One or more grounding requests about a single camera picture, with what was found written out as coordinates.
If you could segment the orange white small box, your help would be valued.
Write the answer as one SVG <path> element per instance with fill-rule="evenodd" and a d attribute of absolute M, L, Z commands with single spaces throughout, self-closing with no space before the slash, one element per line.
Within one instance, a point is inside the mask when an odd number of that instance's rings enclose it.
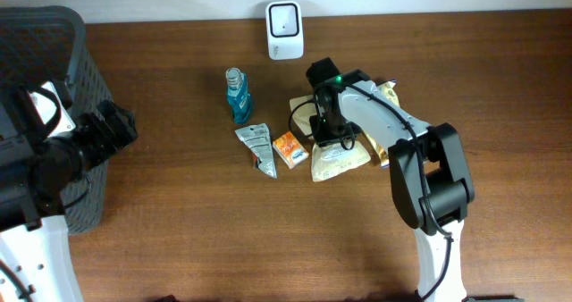
<path fill-rule="evenodd" d="M 272 145 L 273 149 L 290 169 L 309 158 L 308 151 L 290 131 L 274 140 Z"/>

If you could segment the yellow snack bag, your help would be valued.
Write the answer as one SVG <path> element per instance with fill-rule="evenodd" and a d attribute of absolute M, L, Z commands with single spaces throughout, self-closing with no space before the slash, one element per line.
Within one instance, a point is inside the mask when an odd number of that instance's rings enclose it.
<path fill-rule="evenodd" d="M 394 91 L 394 87 L 396 85 L 395 80 L 386 81 L 377 86 L 377 89 L 382 92 L 382 94 L 391 100 L 397 107 L 400 107 L 399 97 L 397 93 Z M 380 160 L 380 166 L 383 169 L 389 167 L 389 155 L 387 154 L 386 150 L 381 147 L 368 133 L 366 134 L 366 138 L 369 141 L 370 145 L 372 146 L 374 152 L 377 154 Z"/>

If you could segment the silver triangular snack packet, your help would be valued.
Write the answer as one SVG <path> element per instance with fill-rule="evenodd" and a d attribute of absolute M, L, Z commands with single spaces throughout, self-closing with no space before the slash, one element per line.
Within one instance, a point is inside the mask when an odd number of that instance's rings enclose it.
<path fill-rule="evenodd" d="M 255 157 L 255 167 L 265 175 L 277 179 L 272 140 L 267 125 L 265 123 L 249 125 L 235 130 L 235 134 Z"/>

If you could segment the teal mouthwash bottle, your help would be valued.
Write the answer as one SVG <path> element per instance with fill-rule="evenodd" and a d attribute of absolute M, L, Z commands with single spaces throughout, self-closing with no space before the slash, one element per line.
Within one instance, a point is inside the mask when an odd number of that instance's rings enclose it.
<path fill-rule="evenodd" d="M 247 75 L 238 68 L 230 68 L 225 73 L 227 81 L 227 101 L 232 109 L 233 120 L 245 124 L 252 111 L 252 98 L 248 92 Z"/>

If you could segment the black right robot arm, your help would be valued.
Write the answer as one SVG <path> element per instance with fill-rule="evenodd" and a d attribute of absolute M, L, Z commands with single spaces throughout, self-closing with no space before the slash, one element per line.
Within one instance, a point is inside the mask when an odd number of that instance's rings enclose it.
<path fill-rule="evenodd" d="M 320 147 L 353 148 L 369 134 L 389 160 L 391 195 L 413 230 L 421 301 L 465 301 L 460 235 L 475 188 L 457 131 L 419 120 L 395 105 L 361 70 L 342 73 L 332 59 L 312 63 L 306 77 L 316 114 L 312 136 Z"/>

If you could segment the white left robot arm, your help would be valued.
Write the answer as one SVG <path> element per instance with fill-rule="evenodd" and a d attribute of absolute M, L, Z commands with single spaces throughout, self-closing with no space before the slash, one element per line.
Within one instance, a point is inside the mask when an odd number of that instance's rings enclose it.
<path fill-rule="evenodd" d="M 1 91 L 1 299 L 81 301 L 66 215 L 92 193 L 91 171 L 138 137 L 110 100 L 73 119 L 53 81 Z"/>

